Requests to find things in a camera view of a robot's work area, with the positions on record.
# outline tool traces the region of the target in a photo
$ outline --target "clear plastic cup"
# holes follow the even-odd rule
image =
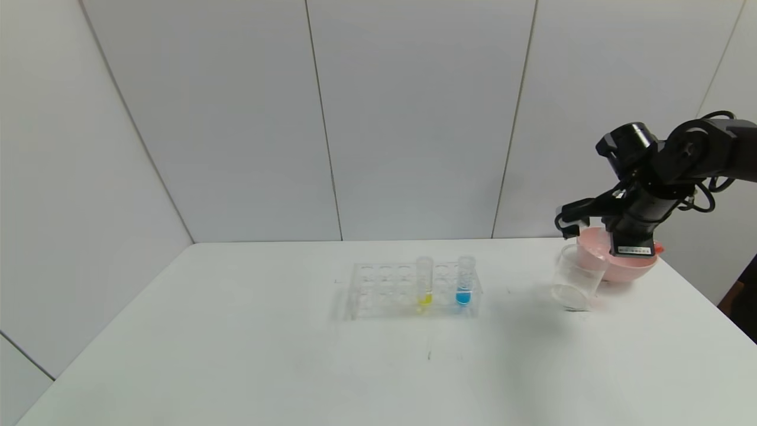
[[[560,252],[552,285],[552,297],[567,309],[586,311],[589,300],[607,271],[607,257],[576,244]]]

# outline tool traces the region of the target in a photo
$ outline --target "yellow liquid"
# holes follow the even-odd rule
[[[418,303],[425,306],[425,305],[431,305],[431,299],[433,298],[433,295],[431,293],[426,293],[425,298],[418,298]]]

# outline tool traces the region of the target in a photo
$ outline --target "test tube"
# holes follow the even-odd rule
[[[416,260],[416,279],[418,280],[418,303],[430,305],[433,297],[431,288],[431,274],[434,270],[434,259],[421,256]]]
[[[471,301],[471,292],[475,280],[475,258],[473,256],[460,256],[457,259],[457,292],[455,300],[465,306]]]

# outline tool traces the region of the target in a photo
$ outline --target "black cable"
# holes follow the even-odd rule
[[[707,185],[707,189],[710,190],[711,193],[722,193],[728,187],[733,184],[733,182],[736,182],[736,180],[732,177],[729,177],[723,182],[722,185],[718,186],[718,178],[717,177],[710,177],[709,184]]]
[[[707,208],[699,207],[698,205],[694,204],[693,202],[688,202],[684,200],[681,202],[684,207],[678,207],[678,210],[696,210],[700,213],[709,213],[713,210],[715,210],[715,197],[712,196],[712,193],[710,190],[708,190],[701,182],[698,182],[696,186],[705,194],[705,197],[707,197],[707,201],[709,202],[709,206]]]
[[[711,112],[711,113],[709,113],[709,114],[705,114],[705,115],[704,115],[704,116],[702,117],[702,119],[704,120],[704,119],[707,119],[707,118],[713,118],[713,117],[717,117],[717,116],[720,116],[720,115],[724,115],[725,117],[728,117],[728,118],[730,118],[731,120],[735,120],[735,119],[736,119],[736,115],[734,115],[734,113],[733,113],[733,112],[730,112],[730,111],[725,111],[725,110],[722,110],[722,111],[714,111],[714,112]]]

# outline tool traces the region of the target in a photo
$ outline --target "blue liquid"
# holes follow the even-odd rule
[[[465,287],[457,287],[455,300],[462,306],[469,304],[471,302],[471,290]]]

